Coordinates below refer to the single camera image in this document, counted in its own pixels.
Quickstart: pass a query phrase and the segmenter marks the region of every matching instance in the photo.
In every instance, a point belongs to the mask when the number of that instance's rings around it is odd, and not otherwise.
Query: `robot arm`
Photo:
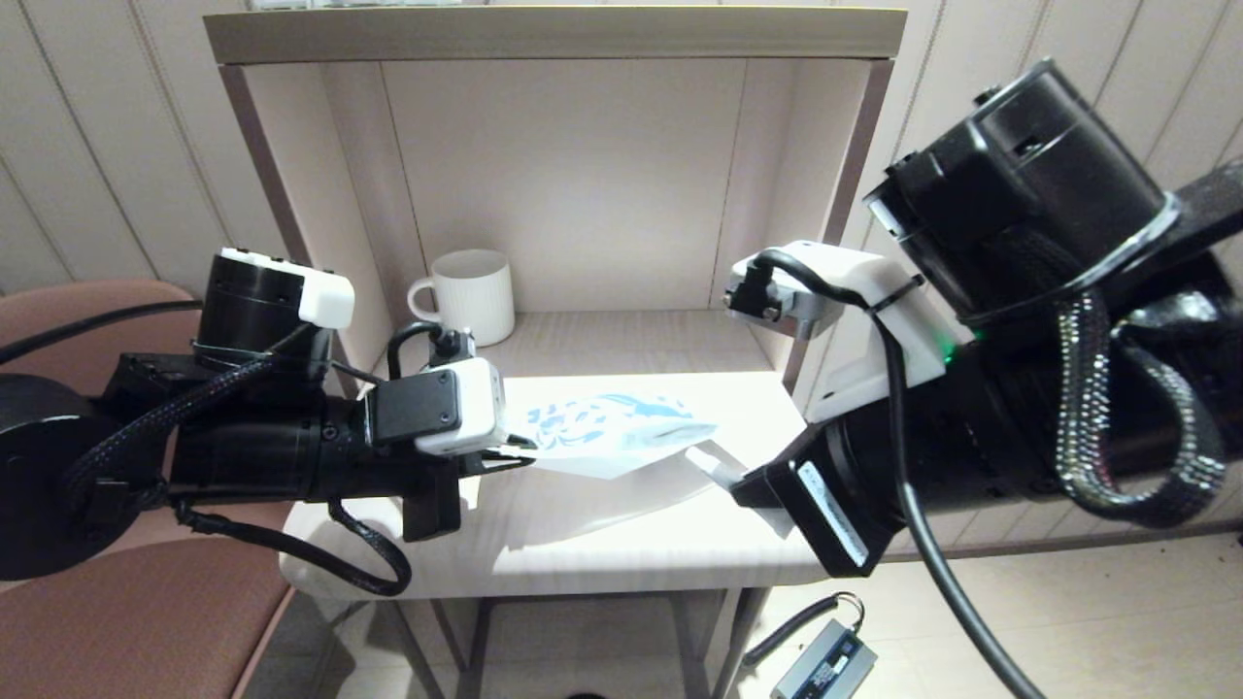
[[[1161,192],[1049,61],[977,104],[864,199],[976,340],[932,368],[945,325],[892,266],[856,252],[796,243],[740,265],[726,305],[750,322],[805,338],[840,306],[865,310],[889,388],[874,359],[834,373],[810,407],[824,422],[732,491],[783,506],[835,576],[870,573],[909,527],[998,679],[1038,698],[955,580],[924,502],[1062,494],[1150,527],[1203,511],[1243,453],[1243,313],[1208,251],[1243,229],[1243,162]],[[1165,478],[1119,486],[1145,473]]]
[[[378,595],[410,580],[401,552],[349,517],[349,498],[403,498],[403,539],[461,525],[457,480],[487,473],[506,443],[496,368],[469,333],[414,323],[389,345],[392,381],[360,400],[328,396],[332,333],[353,313],[342,276],[245,250],[213,262],[193,354],[124,354],[87,400],[37,377],[0,381],[0,455],[19,464],[0,494],[0,578],[24,580],[98,553],[147,509],[321,565]],[[428,366],[401,376],[397,351],[429,338]],[[175,430],[172,470],[162,474]],[[307,500],[398,573],[377,578],[281,532],[203,515],[203,504]]]

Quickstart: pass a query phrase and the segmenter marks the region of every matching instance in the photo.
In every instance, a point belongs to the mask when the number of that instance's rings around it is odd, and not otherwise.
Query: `blue printed pattern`
[[[527,434],[539,449],[576,448],[590,444],[609,432],[631,433],[636,428],[656,427],[651,423],[675,425],[692,420],[690,410],[676,398],[654,396],[639,398],[624,393],[605,393],[583,400],[554,403],[527,412]]]

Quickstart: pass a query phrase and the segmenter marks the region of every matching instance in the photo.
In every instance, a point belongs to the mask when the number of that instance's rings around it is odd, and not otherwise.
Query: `chair cushion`
[[[227,539],[91,560],[0,595],[0,695],[227,698],[288,585]]]

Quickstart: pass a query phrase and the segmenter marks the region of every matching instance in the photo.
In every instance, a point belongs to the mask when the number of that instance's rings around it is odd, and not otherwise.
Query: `white mug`
[[[435,292],[439,313],[415,302],[424,289]],[[496,250],[450,252],[431,262],[430,277],[410,285],[405,302],[418,318],[471,331],[479,347],[496,345],[513,332],[510,260]]]

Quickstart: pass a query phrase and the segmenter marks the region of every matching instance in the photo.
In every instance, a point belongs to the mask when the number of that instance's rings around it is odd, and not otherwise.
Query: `white tabletop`
[[[620,476],[598,480],[533,468],[461,481],[461,530],[404,544],[398,499],[351,500],[346,509],[398,541],[414,566],[408,598],[495,597],[794,585],[824,577],[788,520],[737,506],[705,474],[763,464],[803,420],[772,372],[507,378],[510,405],[609,391],[659,391],[715,419],[713,443]],[[301,502],[285,531],[377,575],[392,572],[324,505]],[[367,593],[301,560],[281,572],[310,593]]]

